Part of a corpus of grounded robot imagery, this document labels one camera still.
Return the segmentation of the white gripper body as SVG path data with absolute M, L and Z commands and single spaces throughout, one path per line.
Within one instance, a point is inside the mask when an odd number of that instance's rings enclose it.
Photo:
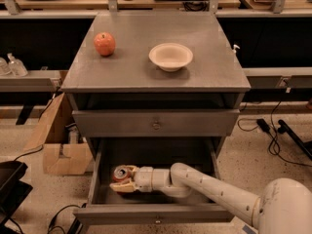
M 135 172 L 134 184 L 140 192 L 164 191 L 171 185 L 170 171 L 141 167 Z

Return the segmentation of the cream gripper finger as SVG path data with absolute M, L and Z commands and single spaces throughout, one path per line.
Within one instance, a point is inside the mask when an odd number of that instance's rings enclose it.
M 136 191 L 134 183 L 129 178 L 118 182 L 112 182 L 110 188 L 120 193 L 133 193 Z
M 127 178 L 134 178 L 138 171 L 139 171 L 139 167 L 134 166 L 134 165 L 127 165 L 126 166 L 126 177 Z

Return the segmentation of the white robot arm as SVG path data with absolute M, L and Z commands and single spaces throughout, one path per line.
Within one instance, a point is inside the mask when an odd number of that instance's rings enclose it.
M 278 178 L 261 195 L 221 181 L 183 163 L 168 169 L 121 165 L 115 168 L 110 188 L 133 193 L 161 191 L 185 198 L 194 190 L 255 228 L 258 234 L 312 234 L 312 192 L 300 182 Z

